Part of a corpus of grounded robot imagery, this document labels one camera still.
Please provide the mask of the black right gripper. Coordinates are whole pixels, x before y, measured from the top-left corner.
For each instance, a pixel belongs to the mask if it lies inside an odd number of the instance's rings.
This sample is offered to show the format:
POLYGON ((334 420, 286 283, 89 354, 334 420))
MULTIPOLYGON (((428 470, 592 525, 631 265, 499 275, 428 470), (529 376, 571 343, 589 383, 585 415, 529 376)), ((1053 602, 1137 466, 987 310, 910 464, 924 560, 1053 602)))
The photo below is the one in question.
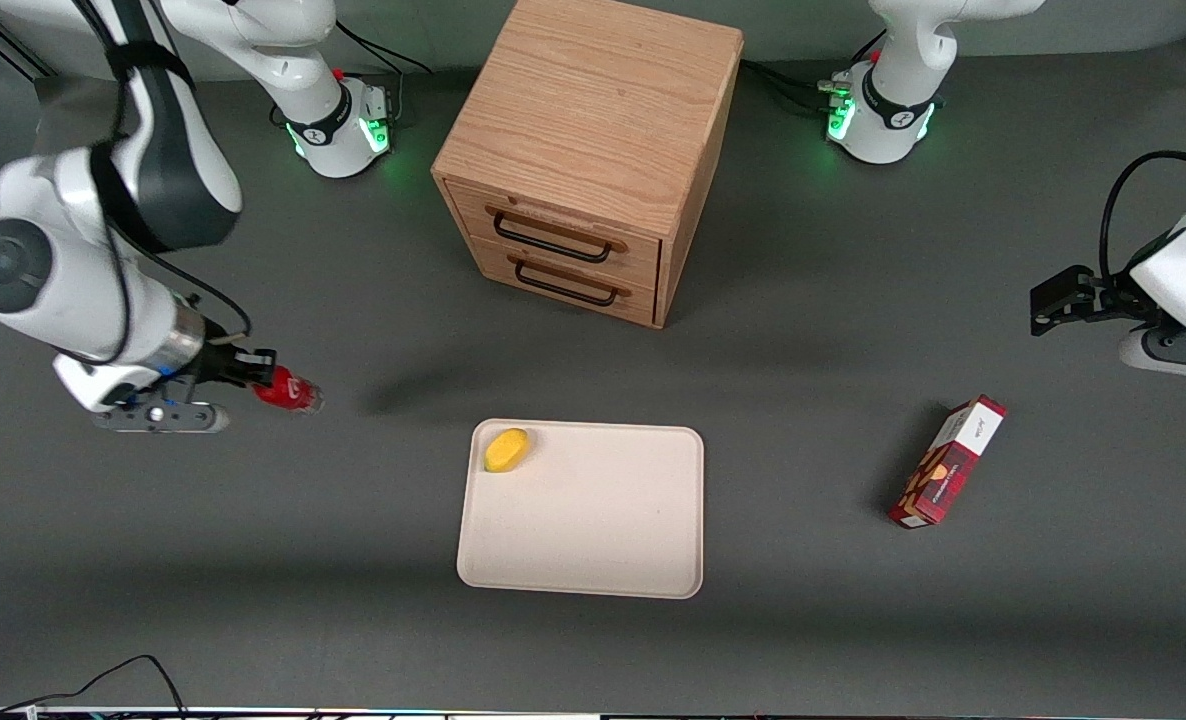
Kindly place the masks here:
POLYGON ((235 345, 204 343, 199 353, 185 368, 185 383, 196 388, 206 383, 223 383, 237 387, 264 387, 264 372, 249 372, 246 367, 276 368, 278 351, 272 348, 246 350, 235 345))

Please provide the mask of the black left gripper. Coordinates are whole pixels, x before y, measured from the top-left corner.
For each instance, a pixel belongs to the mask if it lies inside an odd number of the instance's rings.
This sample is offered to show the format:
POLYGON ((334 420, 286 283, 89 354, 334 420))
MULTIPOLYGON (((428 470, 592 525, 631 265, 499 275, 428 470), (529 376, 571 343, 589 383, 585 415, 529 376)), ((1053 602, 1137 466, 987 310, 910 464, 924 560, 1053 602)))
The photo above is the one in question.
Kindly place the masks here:
POLYGON ((1158 305, 1126 273, 1096 278, 1085 265, 1069 266, 1029 291, 1029 334, 1040 337, 1075 321, 1158 321, 1158 305))

